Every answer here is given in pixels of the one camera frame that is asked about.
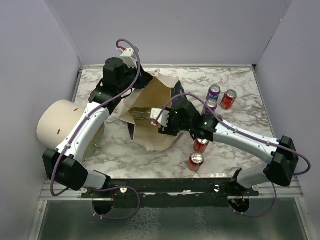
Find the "paper bag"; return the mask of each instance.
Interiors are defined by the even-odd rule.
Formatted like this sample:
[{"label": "paper bag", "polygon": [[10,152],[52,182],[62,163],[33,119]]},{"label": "paper bag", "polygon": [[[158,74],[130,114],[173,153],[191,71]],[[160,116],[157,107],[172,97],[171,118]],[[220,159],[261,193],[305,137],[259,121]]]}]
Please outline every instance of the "paper bag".
[{"label": "paper bag", "polygon": [[131,140],[144,146],[147,151],[166,150],[179,136],[160,134],[158,133],[159,127],[153,126],[151,120],[135,121],[130,113],[132,108],[161,109],[169,99],[185,92],[178,77],[168,77],[159,72],[159,69],[149,72],[153,79],[146,88],[134,89],[132,94],[118,107],[117,118],[127,123]]}]

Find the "marble surface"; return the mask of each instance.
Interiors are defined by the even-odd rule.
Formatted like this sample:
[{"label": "marble surface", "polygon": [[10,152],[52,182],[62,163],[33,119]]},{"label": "marble surface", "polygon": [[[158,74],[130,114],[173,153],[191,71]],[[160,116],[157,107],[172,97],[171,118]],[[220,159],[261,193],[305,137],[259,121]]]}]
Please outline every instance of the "marble surface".
[{"label": "marble surface", "polygon": [[[145,68],[155,71],[157,68]],[[222,94],[228,89],[237,92],[237,99],[230,110],[220,105],[216,112],[229,123],[260,134],[272,137],[270,124],[260,96],[258,86],[250,68],[162,68],[166,76],[178,76],[184,90],[206,98],[212,84],[221,87]],[[102,78],[102,68],[84,69],[76,94],[75,102],[86,106],[88,97]],[[191,97],[189,100],[201,111],[203,106]],[[187,167],[193,152],[193,140],[188,133],[162,152],[147,152],[146,149],[130,140],[127,124],[116,120],[117,109],[105,122],[104,137],[92,157],[83,165],[89,170],[97,170],[112,178],[209,178],[232,177],[237,168],[249,168],[259,162],[255,156],[235,147],[210,143],[203,156],[204,164],[197,173]]]}]

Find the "bolt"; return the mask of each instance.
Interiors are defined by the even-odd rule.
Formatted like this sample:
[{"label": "bolt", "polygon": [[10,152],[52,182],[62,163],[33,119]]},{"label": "bolt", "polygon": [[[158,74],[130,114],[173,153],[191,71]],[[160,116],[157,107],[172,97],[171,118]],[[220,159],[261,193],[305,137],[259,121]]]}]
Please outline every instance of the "bolt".
[{"label": "bolt", "polygon": [[83,194],[87,193],[87,192],[88,192],[88,188],[82,187],[82,188],[81,188],[81,192],[82,192]]},{"label": "bolt", "polygon": [[120,192],[125,194],[127,192],[127,189],[125,187],[120,188]]},{"label": "bolt", "polygon": [[253,191],[258,191],[259,190],[259,186],[258,185],[253,185],[252,189],[253,189]]}]

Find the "lavender wall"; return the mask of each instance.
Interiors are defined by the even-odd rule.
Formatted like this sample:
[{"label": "lavender wall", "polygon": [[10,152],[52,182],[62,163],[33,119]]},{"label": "lavender wall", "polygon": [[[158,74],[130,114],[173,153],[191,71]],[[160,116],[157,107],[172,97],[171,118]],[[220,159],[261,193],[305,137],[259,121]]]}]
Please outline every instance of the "lavender wall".
[{"label": "lavender wall", "polygon": [[257,64],[292,0],[46,0],[84,65],[125,38],[148,64]]},{"label": "lavender wall", "polygon": [[[256,73],[277,137],[290,136],[311,161],[300,177],[320,236],[320,1],[294,0],[259,61]],[[306,164],[300,160],[298,170]]]},{"label": "lavender wall", "polygon": [[71,99],[80,61],[44,0],[2,0],[0,33],[0,239],[27,239],[45,178],[37,124]]}]

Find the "black mounting bracket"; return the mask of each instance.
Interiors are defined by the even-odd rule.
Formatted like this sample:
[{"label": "black mounting bracket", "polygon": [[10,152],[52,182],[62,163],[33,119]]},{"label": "black mounting bracket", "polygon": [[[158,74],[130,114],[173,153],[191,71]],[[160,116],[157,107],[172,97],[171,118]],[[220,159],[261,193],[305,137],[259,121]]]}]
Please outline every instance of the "black mounting bracket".
[{"label": "black mounting bracket", "polygon": [[[111,179],[108,188],[130,186],[138,192],[142,208],[184,208],[229,206],[228,197],[242,196],[242,190],[230,184],[231,178],[168,178],[168,179]],[[258,196],[252,188],[245,190],[246,196]],[[89,189],[82,194],[84,199],[114,198],[115,208],[135,208],[136,194],[127,189],[98,192]]]}]

